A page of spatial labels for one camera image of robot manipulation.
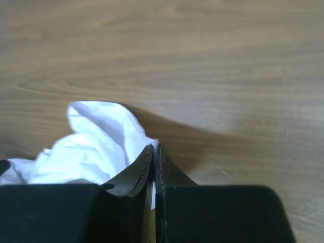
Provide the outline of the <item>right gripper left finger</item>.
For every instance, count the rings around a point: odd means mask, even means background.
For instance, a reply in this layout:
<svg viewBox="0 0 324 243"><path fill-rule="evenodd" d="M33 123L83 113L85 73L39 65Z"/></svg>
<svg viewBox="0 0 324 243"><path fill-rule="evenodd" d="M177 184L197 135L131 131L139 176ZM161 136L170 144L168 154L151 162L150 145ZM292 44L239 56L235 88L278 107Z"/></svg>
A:
<svg viewBox="0 0 324 243"><path fill-rule="evenodd" d="M102 185L1 187L1 242L148 242L153 147Z"/></svg>

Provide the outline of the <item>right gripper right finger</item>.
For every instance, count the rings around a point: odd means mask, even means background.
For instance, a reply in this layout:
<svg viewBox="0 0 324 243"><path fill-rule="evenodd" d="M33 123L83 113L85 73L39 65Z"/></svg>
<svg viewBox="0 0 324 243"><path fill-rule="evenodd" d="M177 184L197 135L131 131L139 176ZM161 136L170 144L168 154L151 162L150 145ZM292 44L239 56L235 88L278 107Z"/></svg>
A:
<svg viewBox="0 0 324 243"><path fill-rule="evenodd" d="M157 242L295 242L283 204L271 188L200 186L161 144L154 166Z"/></svg>

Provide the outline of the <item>white graphic tank top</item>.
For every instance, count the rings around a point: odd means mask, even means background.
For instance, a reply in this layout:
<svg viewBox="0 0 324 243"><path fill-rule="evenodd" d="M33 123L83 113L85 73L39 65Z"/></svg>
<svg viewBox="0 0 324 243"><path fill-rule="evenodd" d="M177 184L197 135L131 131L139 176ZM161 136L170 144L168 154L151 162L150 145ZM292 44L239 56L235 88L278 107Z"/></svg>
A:
<svg viewBox="0 0 324 243"><path fill-rule="evenodd" d="M77 101L68 106L73 131L41 151L36 159L10 158L1 185L63 184L76 180L102 185L130 166L146 145L136 117L124 106L103 101Z"/></svg>

